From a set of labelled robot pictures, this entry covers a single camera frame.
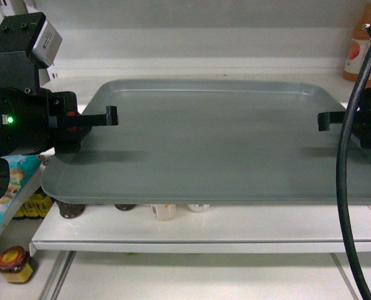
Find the honey jar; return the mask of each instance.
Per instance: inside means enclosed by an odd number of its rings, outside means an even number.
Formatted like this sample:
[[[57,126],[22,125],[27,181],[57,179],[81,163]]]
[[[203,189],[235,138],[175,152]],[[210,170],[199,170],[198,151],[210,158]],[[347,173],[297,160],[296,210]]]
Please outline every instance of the honey jar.
[[[0,273],[8,283],[26,283],[33,272],[33,261],[23,247],[11,247],[0,255]]]

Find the white wall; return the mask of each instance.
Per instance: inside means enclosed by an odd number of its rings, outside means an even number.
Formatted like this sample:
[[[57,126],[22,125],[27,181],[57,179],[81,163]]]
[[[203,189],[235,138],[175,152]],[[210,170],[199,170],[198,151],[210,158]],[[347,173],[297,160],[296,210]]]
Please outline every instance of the white wall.
[[[363,0],[35,0],[60,74],[340,71]]]

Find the gray tray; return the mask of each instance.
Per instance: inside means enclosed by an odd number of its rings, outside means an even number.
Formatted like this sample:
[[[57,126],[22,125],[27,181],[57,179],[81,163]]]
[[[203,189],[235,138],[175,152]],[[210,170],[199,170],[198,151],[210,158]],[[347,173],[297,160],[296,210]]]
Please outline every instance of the gray tray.
[[[94,127],[82,149],[43,174],[50,196],[74,204],[335,203],[343,110],[323,89],[265,81],[113,81],[84,114],[116,105],[119,126]],[[371,203],[371,151],[352,141],[348,196]]]

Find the bottle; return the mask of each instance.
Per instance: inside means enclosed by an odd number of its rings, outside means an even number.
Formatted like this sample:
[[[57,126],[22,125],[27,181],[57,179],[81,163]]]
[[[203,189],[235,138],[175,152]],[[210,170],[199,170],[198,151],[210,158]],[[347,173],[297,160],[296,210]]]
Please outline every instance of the bottle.
[[[363,29],[363,25],[367,23],[371,23],[371,3],[366,5],[362,19],[353,30],[347,61],[342,75],[348,81],[356,81],[367,49],[370,46],[370,36]],[[371,88],[371,73],[366,87]]]
[[[36,270],[33,258],[21,246],[14,246],[0,255],[0,273],[8,283],[26,283]]]
[[[159,221],[168,221],[176,213],[176,204],[152,204],[151,207]]]
[[[189,209],[196,213],[202,213],[209,208],[210,204],[188,204]]]

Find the black cable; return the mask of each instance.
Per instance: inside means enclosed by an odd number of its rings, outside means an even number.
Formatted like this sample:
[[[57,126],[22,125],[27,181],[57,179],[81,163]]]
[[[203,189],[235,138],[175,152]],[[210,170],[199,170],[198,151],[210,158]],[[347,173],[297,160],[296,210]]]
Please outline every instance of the black cable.
[[[7,160],[0,158],[0,199],[8,191],[10,183],[10,167]]]
[[[371,45],[367,51],[365,59],[360,69],[358,78],[353,87],[345,117],[343,119],[340,140],[337,153],[337,170],[336,170],[336,185],[337,185],[337,206],[338,215],[340,218],[340,226],[343,237],[345,251],[348,256],[350,268],[353,278],[364,300],[371,300],[371,292],[364,278],[362,268],[360,267],[359,258],[356,253],[355,244],[353,242],[352,228],[350,224],[348,201],[347,201],[347,154],[348,144],[351,138],[353,118],[358,109],[359,99],[362,97],[368,77],[371,72]]]

